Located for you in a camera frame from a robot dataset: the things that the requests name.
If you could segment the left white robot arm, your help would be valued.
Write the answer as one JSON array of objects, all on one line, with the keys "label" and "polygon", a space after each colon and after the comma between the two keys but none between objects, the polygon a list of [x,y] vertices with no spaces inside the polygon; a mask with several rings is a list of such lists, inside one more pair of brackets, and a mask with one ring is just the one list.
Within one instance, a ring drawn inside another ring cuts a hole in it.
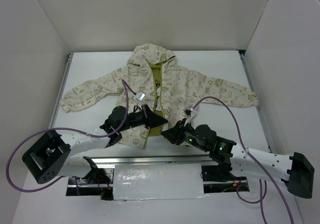
[{"label": "left white robot arm", "polygon": [[108,148],[120,142],[123,131],[137,128],[151,129],[166,124],[168,121],[153,113],[148,105],[128,114],[124,106],[117,106],[99,127],[110,134],[100,136],[98,130],[92,134],[59,134],[56,130],[46,131],[22,156],[22,161],[32,173],[38,184],[45,184],[58,175],[75,176],[67,172],[68,159],[78,153],[92,149]]}]

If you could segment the left aluminium frame rail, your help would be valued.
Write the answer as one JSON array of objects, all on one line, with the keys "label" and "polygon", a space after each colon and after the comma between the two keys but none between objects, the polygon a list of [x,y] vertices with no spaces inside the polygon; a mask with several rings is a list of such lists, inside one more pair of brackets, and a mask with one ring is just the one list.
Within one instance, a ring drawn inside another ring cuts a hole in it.
[{"label": "left aluminium frame rail", "polygon": [[60,102],[61,97],[63,95],[63,90],[65,88],[65,83],[67,81],[67,77],[68,77],[68,74],[69,74],[68,72],[69,72],[70,65],[71,65],[71,62],[72,62],[72,59],[73,59],[73,55],[74,55],[74,53],[69,53],[68,56],[67,56],[67,61],[66,61],[66,65],[65,65],[65,68],[64,68],[64,73],[63,73],[62,80],[61,80],[61,83],[60,83],[60,86],[59,86],[59,90],[58,90],[58,94],[57,94],[57,97],[56,97],[56,100],[55,100],[53,113],[51,115],[50,122],[49,122],[49,126],[48,126],[49,128],[54,127],[54,124],[55,124],[55,120],[56,120],[56,117],[57,117],[57,114],[58,114],[58,109],[59,109],[59,102]]}]

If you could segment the cream jacket with green print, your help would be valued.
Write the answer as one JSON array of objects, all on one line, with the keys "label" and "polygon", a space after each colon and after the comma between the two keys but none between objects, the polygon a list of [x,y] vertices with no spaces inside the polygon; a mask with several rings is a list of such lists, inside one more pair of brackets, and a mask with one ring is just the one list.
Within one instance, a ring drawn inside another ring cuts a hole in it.
[{"label": "cream jacket with green print", "polygon": [[220,78],[206,76],[198,71],[179,66],[173,51],[153,44],[137,46],[126,66],[97,79],[87,80],[69,90],[60,106],[66,112],[78,112],[96,104],[110,94],[118,94],[117,106],[135,102],[130,93],[126,100],[122,80],[133,91],[146,94],[144,102],[168,123],[151,130],[139,126],[122,132],[120,144],[145,148],[147,139],[157,136],[161,130],[173,127],[186,115],[183,109],[195,105],[200,99],[206,103],[231,107],[258,106],[256,93],[250,88]]}]

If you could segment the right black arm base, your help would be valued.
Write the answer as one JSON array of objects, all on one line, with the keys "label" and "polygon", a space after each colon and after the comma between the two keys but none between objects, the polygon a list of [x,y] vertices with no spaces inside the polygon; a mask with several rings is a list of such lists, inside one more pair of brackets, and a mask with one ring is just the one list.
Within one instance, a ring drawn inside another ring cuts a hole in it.
[{"label": "right black arm base", "polygon": [[203,181],[227,182],[227,181],[243,181],[245,176],[236,176],[231,174],[232,167],[229,160],[224,162],[202,161],[201,163],[201,178]]}]

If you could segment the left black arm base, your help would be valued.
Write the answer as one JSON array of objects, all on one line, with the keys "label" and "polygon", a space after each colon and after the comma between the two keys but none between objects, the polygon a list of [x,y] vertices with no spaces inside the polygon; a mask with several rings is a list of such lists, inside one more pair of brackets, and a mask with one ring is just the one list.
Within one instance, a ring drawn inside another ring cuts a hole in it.
[{"label": "left black arm base", "polygon": [[88,184],[106,184],[109,185],[111,183],[111,179],[108,177],[107,173],[103,168],[98,168],[96,163],[87,156],[84,156],[84,159],[90,165],[90,171],[86,174],[82,179]]}]

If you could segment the silver foil covered panel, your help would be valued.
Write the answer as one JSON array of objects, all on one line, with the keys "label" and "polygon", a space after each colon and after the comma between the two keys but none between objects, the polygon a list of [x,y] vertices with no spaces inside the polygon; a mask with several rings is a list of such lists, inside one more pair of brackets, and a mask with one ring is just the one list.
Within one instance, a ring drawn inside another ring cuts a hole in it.
[{"label": "silver foil covered panel", "polygon": [[115,200],[205,197],[200,164],[117,165],[114,170]]}]

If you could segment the aluminium front rail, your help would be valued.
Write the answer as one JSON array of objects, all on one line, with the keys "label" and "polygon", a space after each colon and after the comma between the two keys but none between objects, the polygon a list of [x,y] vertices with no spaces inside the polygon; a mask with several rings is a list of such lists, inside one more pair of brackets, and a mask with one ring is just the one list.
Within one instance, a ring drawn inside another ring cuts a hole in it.
[{"label": "aluminium front rail", "polygon": [[100,168],[116,165],[158,165],[158,164],[194,164],[218,165],[206,155],[194,156],[157,156],[157,157],[96,157],[91,160]]}]

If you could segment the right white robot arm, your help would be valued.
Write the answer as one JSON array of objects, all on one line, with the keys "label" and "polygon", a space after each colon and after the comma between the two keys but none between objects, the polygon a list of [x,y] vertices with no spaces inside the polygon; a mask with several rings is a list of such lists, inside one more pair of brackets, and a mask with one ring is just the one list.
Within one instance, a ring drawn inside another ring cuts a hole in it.
[{"label": "right white robot arm", "polygon": [[289,193],[310,199],[313,195],[314,167],[301,153],[280,155],[252,148],[219,137],[206,124],[193,128],[183,121],[161,135],[170,143],[187,143],[207,152],[218,163],[218,175],[222,179],[249,177],[271,181],[284,186]]}]

